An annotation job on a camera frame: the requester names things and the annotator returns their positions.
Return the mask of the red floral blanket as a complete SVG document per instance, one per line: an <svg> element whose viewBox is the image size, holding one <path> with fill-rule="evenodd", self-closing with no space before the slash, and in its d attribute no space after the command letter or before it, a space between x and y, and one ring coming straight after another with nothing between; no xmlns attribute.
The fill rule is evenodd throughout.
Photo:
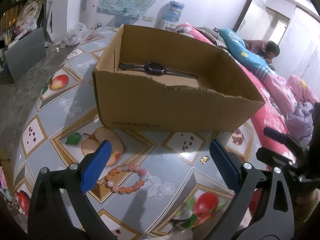
<svg viewBox="0 0 320 240"><path fill-rule="evenodd" d="M287 147L263 133L265 127L281 133L288 132L284 111L272 97L270 89L230 53L213 45L195 27L180 24L175 32L191 39L182 43L184 47L192 47L192 50L184 50L185 60L199 56L206 48L209 50L210 55L206 57L209 63L196 61L192 65L197 70L204 70L204 77L214 86L213 99L192 94L179 102L182 106L179 117L186 122L186 126L193 132L230 132L251 119L262 146L296 161Z"/></svg>

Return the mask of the brown cardboard box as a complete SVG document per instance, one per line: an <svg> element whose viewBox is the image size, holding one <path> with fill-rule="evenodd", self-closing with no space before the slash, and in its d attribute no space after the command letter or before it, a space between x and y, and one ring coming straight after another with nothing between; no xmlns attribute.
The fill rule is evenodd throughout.
<svg viewBox="0 0 320 240"><path fill-rule="evenodd" d="M213 85L204 70L192 64L209 63L206 48L187 61L182 46L191 39L177 33L137 25L122 25L101 55L92 73L95 100L101 122L109 128L157 132L191 132L179 117L179 102L192 94L213 99ZM154 62L198 79L154 76L119 69L120 63L145 65Z"/></svg>

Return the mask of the blue water jug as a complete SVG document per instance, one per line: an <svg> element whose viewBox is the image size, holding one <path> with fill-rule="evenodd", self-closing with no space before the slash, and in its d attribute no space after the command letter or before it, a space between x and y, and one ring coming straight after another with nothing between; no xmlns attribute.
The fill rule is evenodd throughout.
<svg viewBox="0 0 320 240"><path fill-rule="evenodd" d="M174 32L183 9L183 3L170 1L160 9L155 22L155 28Z"/></svg>

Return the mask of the grey cabinet box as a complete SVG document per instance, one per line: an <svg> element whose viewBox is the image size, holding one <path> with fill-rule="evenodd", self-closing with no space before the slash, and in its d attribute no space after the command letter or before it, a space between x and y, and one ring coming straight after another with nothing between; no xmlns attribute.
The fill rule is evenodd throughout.
<svg viewBox="0 0 320 240"><path fill-rule="evenodd" d="M47 56L43 28L32 31L4 52L6 69L17 82L31 67Z"/></svg>

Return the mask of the white plastic bag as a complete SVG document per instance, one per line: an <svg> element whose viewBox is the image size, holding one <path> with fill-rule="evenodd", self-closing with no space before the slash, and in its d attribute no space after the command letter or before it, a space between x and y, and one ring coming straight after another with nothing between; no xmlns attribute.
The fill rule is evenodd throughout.
<svg viewBox="0 0 320 240"><path fill-rule="evenodd" d="M64 38L64 42L67 46L74 46L84 42L86 38L91 34L91 30L83 23L78 23L74 28L69 29Z"/></svg>

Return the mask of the person in dark clothes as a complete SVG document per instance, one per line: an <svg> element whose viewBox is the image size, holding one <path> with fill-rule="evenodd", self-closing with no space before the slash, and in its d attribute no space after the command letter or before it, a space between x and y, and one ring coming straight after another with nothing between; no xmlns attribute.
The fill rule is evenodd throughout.
<svg viewBox="0 0 320 240"><path fill-rule="evenodd" d="M244 40L247 50L262 57L267 64L272 64L275 57L280 54L279 46L273 41Z"/></svg>

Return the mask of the gold butterfly charm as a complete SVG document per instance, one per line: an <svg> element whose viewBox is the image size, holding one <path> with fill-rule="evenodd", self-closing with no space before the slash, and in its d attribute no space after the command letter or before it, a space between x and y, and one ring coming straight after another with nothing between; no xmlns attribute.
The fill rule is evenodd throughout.
<svg viewBox="0 0 320 240"><path fill-rule="evenodd" d="M201 162L202 165L204 165L209 160L210 160L210 157L208 155L206 155L206 156L202 156L201 157L200 162Z"/></svg>

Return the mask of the teal blue pillow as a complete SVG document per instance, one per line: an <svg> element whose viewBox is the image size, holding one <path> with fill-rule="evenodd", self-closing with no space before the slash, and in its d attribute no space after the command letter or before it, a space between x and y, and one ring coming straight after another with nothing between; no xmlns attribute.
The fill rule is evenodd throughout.
<svg viewBox="0 0 320 240"><path fill-rule="evenodd" d="M263 81L269 74L276 74L262 57L249 51L245 47L243 39L234 31L231 29L218 29L218 33L236 61L242 64L260 81Z"/></svg>

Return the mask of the pink lilac quilt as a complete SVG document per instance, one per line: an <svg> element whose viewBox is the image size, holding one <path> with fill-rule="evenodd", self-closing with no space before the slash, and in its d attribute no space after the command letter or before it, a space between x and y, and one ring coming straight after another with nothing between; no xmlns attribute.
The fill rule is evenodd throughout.
<svg viewBox="0 0 320 240"><path fill-rule="evenodd" d="M319 99L300 77L291 75L288 79L269 74L263 80L280 113L291 137L304 147L311 142L313 134L313 112Z"/></svg>

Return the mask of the pink strap smart watch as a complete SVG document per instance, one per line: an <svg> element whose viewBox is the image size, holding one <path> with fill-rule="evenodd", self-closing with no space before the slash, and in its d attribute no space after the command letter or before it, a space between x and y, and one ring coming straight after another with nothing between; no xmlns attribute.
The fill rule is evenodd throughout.
<svg viewBox="0 0 320 240"><path fill-rule="evenodd" d="M145 65L120 63L118 68L121 70L145 72L154 76L170 75L186 77L190 79L198 79L198 76L195 74L188 74L177 70L169 69L164 67L162 64L154 62L150 62Z"/></svg>

